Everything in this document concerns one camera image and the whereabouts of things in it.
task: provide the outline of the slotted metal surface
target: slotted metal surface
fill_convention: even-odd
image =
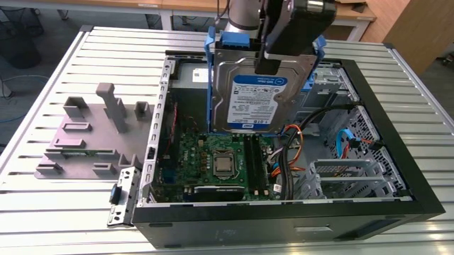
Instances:
[[[115,181],[36,180],[32,174],[63,119],[61,105],[67,97],[83,96],[88,103],[99,103],[96,84],[112,82],[124,104],[136,101],[154,104],[164,50],[200,52],[203,40],[203,33],[182,31],[99,27],[92,32],[79,33],[0,157],[0,254],[155,250],[136,229],[106,228],[110,189]],[[220,247],[164,253],[454,253],[450,241],[454,239],[451,120],[399,57],[381,44],[329,41],[326,51],[329,58],[357,61],[447,212],[427,222],[406,224],[358,242],[247,246],[235,250]]]

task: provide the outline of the aluminum extrusion table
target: aluminum extrusion table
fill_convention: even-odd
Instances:
[[[115,181],[37,180],[35,167],[68,96],[100,103],[99,82],[124,104],[155,102],[164,50],[203,51],[196,32],[95,27],[80,32],[0,156],[0,254],[152,252],[135,229],[107,229]],[[196,254],[453,254],[454,122],[398,53],[382,44],[329,41],[326,57],[355,60],[446,213],[355,242],[171,250]]]

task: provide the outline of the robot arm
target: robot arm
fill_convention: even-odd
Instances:
[[[334,0],[231,0],[226,31],[262,44],[256,74],[275,75],[283,56],[313,53],[313,42],[335,18]]]

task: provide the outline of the hard drive label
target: hard drive label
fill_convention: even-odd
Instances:
[[[227,122],[238,129],[263,128],[278,108],[275,95],[286,89],[287,78],[236,75],[234,78]]]

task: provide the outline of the hard drive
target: hard drive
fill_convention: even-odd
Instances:
[[[276,75],[255,74],[255,51],[215,49],[211,130],[276,134],[291,123],[315,55],[286,56]]]

